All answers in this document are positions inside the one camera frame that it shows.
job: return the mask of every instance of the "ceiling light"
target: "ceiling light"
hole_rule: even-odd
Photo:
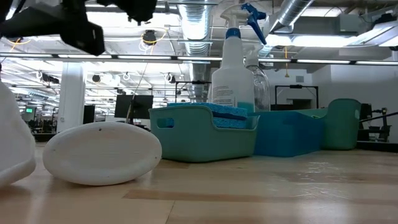
[[[112,58],[111,55],[58,55],[60,58]]]
[[[374,38],[380,36],[381,34],[391,30],[393,27],[380,27],[380,28],[374,28],[373,30],[370,30],[366,33],[363,33],[357,37],[353,37],[354,41],[351,41],[349,44],[350,45],[357,45],[357,44],[365,44],[366,42],[369,42],[370,40],[373,40]]]
[[[51,106],[58,106],[58,104],[56,104],[56,103],[50,103],[50,102],[45,102],[45,104],[51,105]]]
[[[398,65],[398,62],[357,61],[356,65]]]
[[[396,47],[398,46],[398,36],[379,45],[380,47]]]
[[[120,59],[137,59],[137,60],[171,60],[170,56],[151,56],[151,55],[119,55]]]
[[[349,43],[348,37],[337,35],[300,35],[292,41],[292,45],[296,47],[344,47]]]
[[[19,54],[19,53],[0,53],[2,57],[52,57],[50,54]]]
[[[269,34],[266,38],[266,41],[268,43],[267,46],[290,46],[292,45],[292,40],[290,37],[285,36],[285,35],[275,35],[275,34]]]
[[[114,4],[108,5],[108,6],[103,6],[100,4],[86,4],[86,7],[117,7]]]
[[[259,58],[259,62],[290,63],[291,59],[282,58]]]
[[[205,61],[222,61],[221,57],[177,57],[178,60],[205,60]]]
[[[349,60],[305,60],[305,59],[298,59],[297,63],[325,63],[325,64],[347,65],[347,64],[349,64]]]
[[[178,40],[178,44],[212,44],[211,40]]]

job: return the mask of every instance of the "spray bottle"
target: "spray bottle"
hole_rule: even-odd
[[[243,64],[239,25],[250,25],[265,45],[266,40],[257,20],[266,17],[265,13],[258,12],[249,3],[231,6],[221,14],[221,18],[228,21],[228,30],[221,68],[215,71],[211,78],[212,103],[245,108],[248,113],[254,112],[254,77],[252,71]]]
[[[268,77],[259,67],[261,44],[250,45],[246,54],[246,68],[254,75],[254,107],[256,112],[271,110],[271,93]]]

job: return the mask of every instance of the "black monitor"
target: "black monitor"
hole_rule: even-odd
[[[127,112],[131,104],[132,95],[118,95],[116,98],[115,118],[127,118]],[[154,104],[152,95],[136,95],[134,97],[133,111],[130,116],[137,119],[149,119],[149,109]]]

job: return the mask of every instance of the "clear plastic bottle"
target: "clear plastic bottle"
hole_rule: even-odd
[[[258,52],[262,45],[252,45],[246,55],[246,68],[254,75],[254,106],[255,112],[271,110],[271,89],[267,75],[259,67]]]

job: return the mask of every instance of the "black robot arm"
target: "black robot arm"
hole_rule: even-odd
[[[86,15],[86,0],[63,0],[58,6],[38,3],[5,21],[12,0],[1,0],[0,35],[7,38],[59,34],[68,45],[92,55],[105,51],[100,26],[91,23]],[[148,21],[155,11],[156,0],[97,0],[98,4],[115,4],[129,19],[138,23]]]

